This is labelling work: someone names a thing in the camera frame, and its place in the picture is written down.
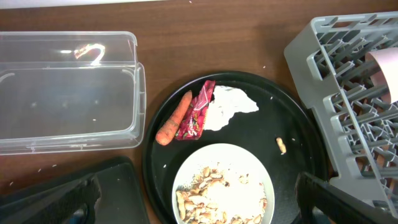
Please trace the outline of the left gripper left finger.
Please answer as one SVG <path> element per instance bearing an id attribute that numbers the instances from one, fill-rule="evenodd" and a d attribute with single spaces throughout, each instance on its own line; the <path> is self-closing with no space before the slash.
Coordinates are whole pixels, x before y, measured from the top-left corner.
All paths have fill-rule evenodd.
<path id="1" fill-rule="evenodd" d="M 1 223 L 94 223 L 101 187 L 93 174 L 1 205 Z"/>

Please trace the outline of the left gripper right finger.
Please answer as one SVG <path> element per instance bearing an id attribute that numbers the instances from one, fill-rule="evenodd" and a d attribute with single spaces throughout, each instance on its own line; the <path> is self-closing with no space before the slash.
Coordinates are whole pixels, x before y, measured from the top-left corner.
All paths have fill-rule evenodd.
<path id="1" fill-rule="evenodd" d="M 391 223 L 392 216 L 378 210 L 318 177 L 301 172 L 295 184 L 300 209 L 295 223 Z"/>

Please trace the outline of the grey plate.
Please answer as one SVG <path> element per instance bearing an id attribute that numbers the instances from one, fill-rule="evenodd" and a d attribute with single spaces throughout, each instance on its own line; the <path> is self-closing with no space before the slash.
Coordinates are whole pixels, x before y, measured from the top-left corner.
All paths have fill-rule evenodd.
<path id="1" fill-rule="evenodd" d="M 184 185 L 190 184 L 193 175 L 204 167 L 224 167 L 232 168 L 239 173 L 249 173 L 255 176 L 264 184 L 264 190 L 267 196 L 267 208 L 265 217 L 260 223 L 270 223 L 274 216 L 275 196 L 274 188 L 266 168 L 249 151 L 232 144 L 211 144 L 198 149 L 180 166 L 172 187 L 172 208 L 176 223 L 184 223 L 177 220 L 177 203 L 175 191 L 182 189 Z"/>

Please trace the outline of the food scraps rice and peanuts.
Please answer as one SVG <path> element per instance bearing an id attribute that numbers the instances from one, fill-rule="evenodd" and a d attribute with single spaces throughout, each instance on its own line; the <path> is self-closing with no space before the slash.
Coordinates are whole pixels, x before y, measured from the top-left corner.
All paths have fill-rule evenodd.
<path id="1" fill-rule="evenodd" d="M 260 223 L 268 204 L 257 177 L 209 166 L 176 190 L 175 199 L 177 220 L 184 223 Z"/>

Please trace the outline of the orange carrot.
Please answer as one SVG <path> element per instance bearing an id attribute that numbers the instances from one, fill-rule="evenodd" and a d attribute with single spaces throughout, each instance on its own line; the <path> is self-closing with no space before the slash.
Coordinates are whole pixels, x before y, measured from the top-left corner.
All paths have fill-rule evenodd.
<path id="1" fill-rule="evenodd" d="M 190 106 L 192 100 L 192 91 L 186 92 L 182 99 L 180 100 L 178 106 L 170 116 L 170 118 L 163 124 L 163 126 L 158 130 L 155 140 L 163 146 L 168 145 L 172 139 L 175 137 L 179 126 L 185 116 L 185 113 Z"/>

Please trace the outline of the white tissue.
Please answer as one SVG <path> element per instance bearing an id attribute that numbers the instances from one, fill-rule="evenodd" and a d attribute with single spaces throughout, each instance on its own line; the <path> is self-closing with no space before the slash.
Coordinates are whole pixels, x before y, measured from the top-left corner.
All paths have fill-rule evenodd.
<path id="1" fill-rule="evenodd" d="M 204 130 L 219 131 L 229 124 L 235 113 L 252 113 L 259 110 L 256 102 L 239 89 L 217 85 L 214 100 L 208 105 Z"/>

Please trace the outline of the red snack wrapper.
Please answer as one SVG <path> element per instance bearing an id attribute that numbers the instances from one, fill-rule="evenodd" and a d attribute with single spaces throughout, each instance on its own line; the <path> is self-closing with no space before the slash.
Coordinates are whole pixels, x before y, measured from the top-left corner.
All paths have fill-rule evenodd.
<path id="1" fill-rule="evenodd" d="M 199 94 L 191 101 L 175 134 L 176 140 L 198 140 L 204 130 L 207 111 L 215 88 L 215 81 L 207 80 Z"/>

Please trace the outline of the pink bowl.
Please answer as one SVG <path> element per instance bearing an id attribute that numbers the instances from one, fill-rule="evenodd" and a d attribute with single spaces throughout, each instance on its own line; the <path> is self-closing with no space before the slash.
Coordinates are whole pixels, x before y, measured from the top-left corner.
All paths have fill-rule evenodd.
<path id="1" fill-rule="evenodd" d="M 378 72 L 374 72 L 370 78 L 374 86 L 388 87 L 387 93 L 381 96 L 386 103 L 397 101 L 397 47 L 375 50 L 365 55 L 367 62 L 375 62 Z"/>

